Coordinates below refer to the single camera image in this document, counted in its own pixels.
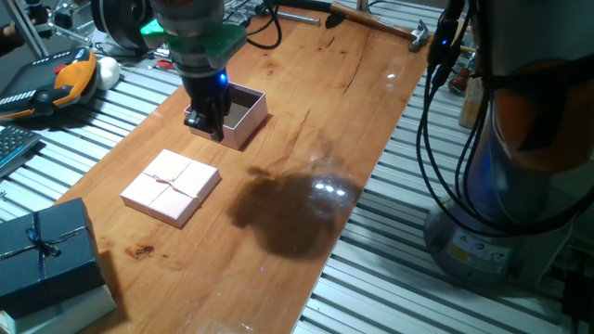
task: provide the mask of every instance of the wood grain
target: wood grain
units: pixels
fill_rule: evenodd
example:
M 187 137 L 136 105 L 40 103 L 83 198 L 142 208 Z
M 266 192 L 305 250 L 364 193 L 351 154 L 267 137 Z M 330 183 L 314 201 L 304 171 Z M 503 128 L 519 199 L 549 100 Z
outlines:
M 189 132 L 180 88 L 60 199 L 84 199 L 119 306 L 85 332 L 291 331 L 423 73 L 427 47 L 409 53 L 409 41 L 353 22 L 281 24 L 279 48 L 246 45 L 228 65 L 231 81 L 266 93 L 270 113 L 242 151 Z M 275 34 L 254 39 L 270 43 Z M 164 148 L 222 176 L 182 230 L 119 196 Z

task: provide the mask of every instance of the pink gift box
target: pink gift box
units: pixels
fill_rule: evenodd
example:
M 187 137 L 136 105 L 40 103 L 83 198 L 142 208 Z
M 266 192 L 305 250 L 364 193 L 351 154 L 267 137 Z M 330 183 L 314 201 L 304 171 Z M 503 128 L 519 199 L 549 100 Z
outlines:
M 221 144 L 229 148 L 240 149 L 268 115 L 266 96 L 262 92 L 239 84 L 230 83 L 230 85 L 231 110 L 225 116 L 225 123 L 223 124 L 225 138 L 221 141 Z M 191 111 L 191 106 L 184 110 L 186 114 Z M 189 128 L 189 131 L 194 135 L 211 139 L 210 134 L 192 127 Z
M 218 169 L 164 149 L 120 196 L 125 205 L 181 228 L 220 179 Z

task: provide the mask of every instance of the keyboard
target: keyboard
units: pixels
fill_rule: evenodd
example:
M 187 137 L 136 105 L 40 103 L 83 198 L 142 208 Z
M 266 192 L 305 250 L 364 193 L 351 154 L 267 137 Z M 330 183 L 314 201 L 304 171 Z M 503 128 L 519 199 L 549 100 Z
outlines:
M 20 167 L 28 158 L 26 154 L 41 139 L 29 130 L 9 125 L 0 131 L 0 177 Z

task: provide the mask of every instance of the label sticker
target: label sticker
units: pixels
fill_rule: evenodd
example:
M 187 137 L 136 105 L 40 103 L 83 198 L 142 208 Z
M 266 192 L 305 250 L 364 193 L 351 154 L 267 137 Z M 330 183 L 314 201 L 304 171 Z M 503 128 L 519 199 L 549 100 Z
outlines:
M 510 258 L 511 248 L 488 244 L 457 229 L 448 253 L 468 266 L 489 273 L 501 273 Z

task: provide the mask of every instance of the white ball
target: white ball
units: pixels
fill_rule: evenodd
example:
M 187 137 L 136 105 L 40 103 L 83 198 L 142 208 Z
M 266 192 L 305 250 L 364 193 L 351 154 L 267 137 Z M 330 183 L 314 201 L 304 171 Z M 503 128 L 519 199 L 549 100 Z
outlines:
M 104 57 L 97 63 L 99 66 L 100 90 L 109 90 L 120 80 L 120 64 L 111 57 Z

